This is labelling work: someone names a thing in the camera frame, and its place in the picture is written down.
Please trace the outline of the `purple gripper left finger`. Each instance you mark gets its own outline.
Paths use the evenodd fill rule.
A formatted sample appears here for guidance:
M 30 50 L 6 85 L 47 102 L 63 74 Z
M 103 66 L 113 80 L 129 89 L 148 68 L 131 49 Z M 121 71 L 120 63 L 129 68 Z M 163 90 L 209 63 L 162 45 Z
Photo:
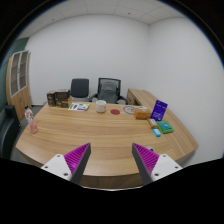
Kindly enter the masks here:
M 56 154 L 42 169 L 79 185 L 90 154 L 91 145 L 87 143 L 65 155 Z

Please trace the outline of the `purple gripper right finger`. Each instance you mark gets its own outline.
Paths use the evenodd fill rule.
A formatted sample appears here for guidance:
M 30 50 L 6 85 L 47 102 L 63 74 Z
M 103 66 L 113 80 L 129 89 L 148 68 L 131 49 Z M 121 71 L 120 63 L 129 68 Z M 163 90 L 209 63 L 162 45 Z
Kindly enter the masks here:
M 132 154 L 137 164 L 143 185 L 147 185 L 182 169 L 167 154 L 158 155 L 154 149 L 132 144 Z

